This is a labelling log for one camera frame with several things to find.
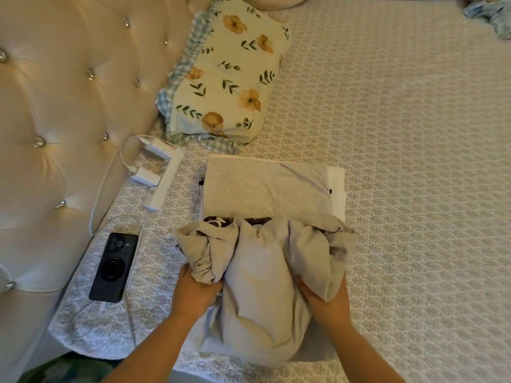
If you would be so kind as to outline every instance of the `power strip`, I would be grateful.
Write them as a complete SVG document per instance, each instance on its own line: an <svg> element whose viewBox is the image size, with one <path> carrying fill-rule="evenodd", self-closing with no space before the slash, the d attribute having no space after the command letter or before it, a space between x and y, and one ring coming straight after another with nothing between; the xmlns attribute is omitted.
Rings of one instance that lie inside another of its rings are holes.
<svg viewBox="0 0 511 383"><path fill-rule="evenodd" d="M144 200L144 206L151 211L160 211L167 197L167 191L169 190L170 184L176 176L177 168L181 164L184 157L184 150L180 147L176 147L173 151L173 156L170 159L164 160L162 167L158 174L162 176L159 184L156 187L152 187Z"/></svg>

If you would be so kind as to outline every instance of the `black smartphone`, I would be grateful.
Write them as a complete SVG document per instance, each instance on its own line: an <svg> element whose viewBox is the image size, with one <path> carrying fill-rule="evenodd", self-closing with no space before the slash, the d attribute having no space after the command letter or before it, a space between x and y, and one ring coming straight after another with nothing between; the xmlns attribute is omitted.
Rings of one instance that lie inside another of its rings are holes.
<svg viewBox="0 0 511 383"><path fill-rule="evenodd" d="M119 302L137 249L138 235L112 232L106 241L89 299Z"/></svg>

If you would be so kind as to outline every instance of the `headboard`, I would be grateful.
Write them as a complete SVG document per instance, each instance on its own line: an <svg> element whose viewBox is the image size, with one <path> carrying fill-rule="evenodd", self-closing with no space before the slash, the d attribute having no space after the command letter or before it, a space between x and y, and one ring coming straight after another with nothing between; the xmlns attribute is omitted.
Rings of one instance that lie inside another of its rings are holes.
<svg viewBox="0 0 511 383"><path fill-rule="evenodd" d="M90 241L112 157L150 131L210 1L0 0L0 271L14 281L0 295L0 376L44 329ZM125 178L117 158L95 224Z"/></svg>

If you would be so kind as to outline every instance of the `bed sheet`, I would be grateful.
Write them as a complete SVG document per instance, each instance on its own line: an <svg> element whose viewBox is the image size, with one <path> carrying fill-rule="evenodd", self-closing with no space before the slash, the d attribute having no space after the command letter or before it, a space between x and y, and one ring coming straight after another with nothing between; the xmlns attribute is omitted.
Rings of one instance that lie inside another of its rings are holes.
<svg viewBox="0 0 511 383"><path fill-rule="evenodd" d="M354 325L407 381L510 381L511 47L455 1L309 0L279 16L294 42L241 155L345 168L346 222L361 234ZM147 218L127 287L134 337L124 305L84 309L106 229L68 288L57 338L125 357L169 314L184 258L164 237L198 216L207 158L190 145ZM142 216L145 191L128 183L111 215ZM347 381L338 361L261 368L182 352L175 367L213 381Z"/></svg>

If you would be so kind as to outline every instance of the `pillow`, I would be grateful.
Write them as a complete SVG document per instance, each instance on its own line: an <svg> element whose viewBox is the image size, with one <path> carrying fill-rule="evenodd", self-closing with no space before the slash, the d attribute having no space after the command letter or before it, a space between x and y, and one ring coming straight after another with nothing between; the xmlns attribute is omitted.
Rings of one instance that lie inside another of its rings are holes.
<svg viewBox="0 0 511 383"><path fill-rule="evenodd" d="M167 86L156 104L169 141L183 145L192 137L234 154L261 131L291 31L243 0L215 0L202 18L204 40L191 33L191 47L201 45L169 76L175 91Z"/></svg>
<svg viewBox="0 0 511 383"><path fill-rule="evenodd" d="M279 11L300 4L305 0L244 0L263 11Z"/></svg>

